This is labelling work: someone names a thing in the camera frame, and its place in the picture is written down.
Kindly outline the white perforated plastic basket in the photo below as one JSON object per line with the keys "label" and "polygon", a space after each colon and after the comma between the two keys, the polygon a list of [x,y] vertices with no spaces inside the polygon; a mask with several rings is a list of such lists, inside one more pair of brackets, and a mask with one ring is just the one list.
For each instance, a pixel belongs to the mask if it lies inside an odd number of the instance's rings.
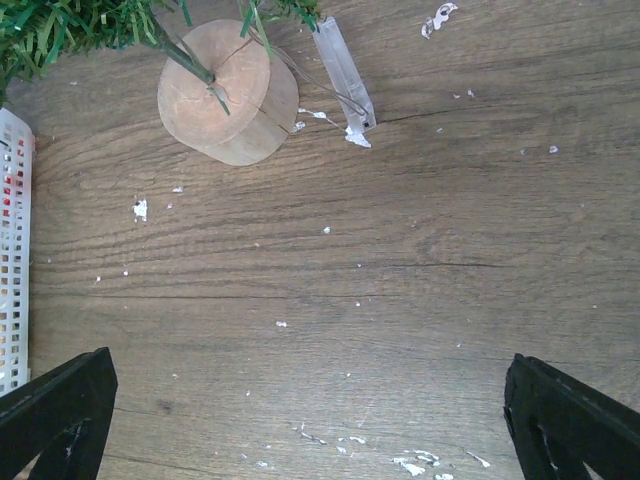
{"label": "white perforated plastic basket", "polygon": [[1,330],[3,396],[29,381],[29,273],[32,160],[30,127],[1,110]]}

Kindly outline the small green christmas tree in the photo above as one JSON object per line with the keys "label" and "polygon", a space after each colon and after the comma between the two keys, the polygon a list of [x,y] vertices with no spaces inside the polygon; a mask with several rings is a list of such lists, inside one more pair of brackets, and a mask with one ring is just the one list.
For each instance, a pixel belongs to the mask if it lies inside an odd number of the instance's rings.
{"label": "small green christmas tree", "polygon": [[185,1],[3,1],[1,3],[1,103],[12,80],[45,76],[61,55],[123,50],[145,45],[158,50],[197,78],[226,115],[231,111],[217,75],[182,39],[173,40],[154,10],[180,9],[192,24]]}

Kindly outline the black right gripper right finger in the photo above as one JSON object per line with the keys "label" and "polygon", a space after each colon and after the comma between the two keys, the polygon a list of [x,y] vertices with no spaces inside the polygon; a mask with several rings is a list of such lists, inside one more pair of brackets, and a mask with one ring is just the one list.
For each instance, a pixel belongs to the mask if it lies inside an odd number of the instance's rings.
{"label": "black right gripper right finger", "polygon": [[540,359],[514,356],[504,418],[526,479],[639,477],[639,413]]}

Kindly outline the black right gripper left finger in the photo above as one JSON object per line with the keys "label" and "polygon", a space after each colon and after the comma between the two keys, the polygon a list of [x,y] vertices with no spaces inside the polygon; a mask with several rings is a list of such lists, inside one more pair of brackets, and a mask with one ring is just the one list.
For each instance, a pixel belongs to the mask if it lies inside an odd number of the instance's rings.
{"label": "black right gripper left finger", "polygon": [[95,479],[118,380],[107,347],[86,352],[1,398],[1,477]]}

